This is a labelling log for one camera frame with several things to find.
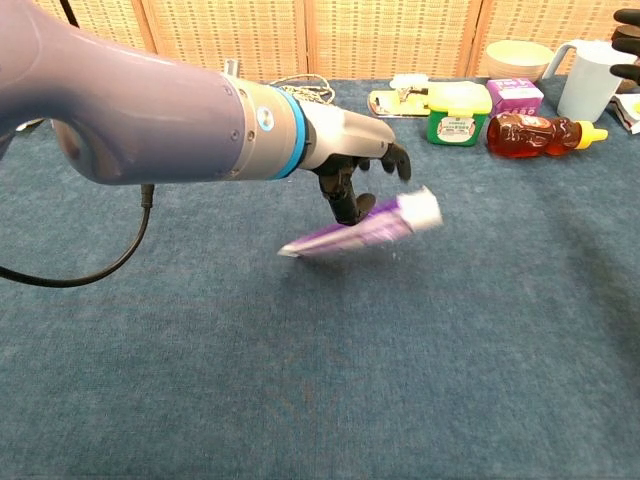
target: white bowl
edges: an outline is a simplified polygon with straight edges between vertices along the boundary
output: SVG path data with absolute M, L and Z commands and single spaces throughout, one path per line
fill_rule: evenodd
M 522 40 L 500 40 L 487 46 L 489 77 L 540 79 L 554 52 L 544 45 Z

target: green container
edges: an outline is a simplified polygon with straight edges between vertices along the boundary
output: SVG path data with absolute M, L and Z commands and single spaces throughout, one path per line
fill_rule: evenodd
M 492 106 L 491 95 L 484 85 L 431 83 L 427 140 L 440 145 L 475 145 Z

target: honey bottle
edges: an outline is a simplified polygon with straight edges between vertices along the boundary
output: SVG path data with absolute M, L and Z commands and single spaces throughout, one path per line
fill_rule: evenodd
M 511 158 L 564 155 L 605 140 L 606 130 L 591 122 L 572 122 L 566 117 L 544 118 L 516 113 L 496 115 L 487 128 L 489 150 Z

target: purple tube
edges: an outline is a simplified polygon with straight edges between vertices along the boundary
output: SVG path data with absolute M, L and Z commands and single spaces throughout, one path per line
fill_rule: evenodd
M 442 216 L 436 197 L 423 187 L 414 193 L 398 195 L 374 208 L 357 225 L 330 225 L 285 245 L 278 254 L 299 257 L 354 250 L 394 241 L 441 224 Z

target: blue carpet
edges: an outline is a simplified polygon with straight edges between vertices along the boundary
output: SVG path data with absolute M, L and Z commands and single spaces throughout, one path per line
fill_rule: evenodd
M 367 113 L 385 82 L 334 82 Z M 562 84 L 543 83 L 553 115 Z M 158 186 L 132 260 L 0 281 L 0 477 L 637 478 L 640 155 L 514 162 L 389 120 L 445 224 L 315 260 L 316 177 Z M 81 178 L 48 123 L 0 163 L 0 263 L 69 277 L 128 245 L 138 187 Z

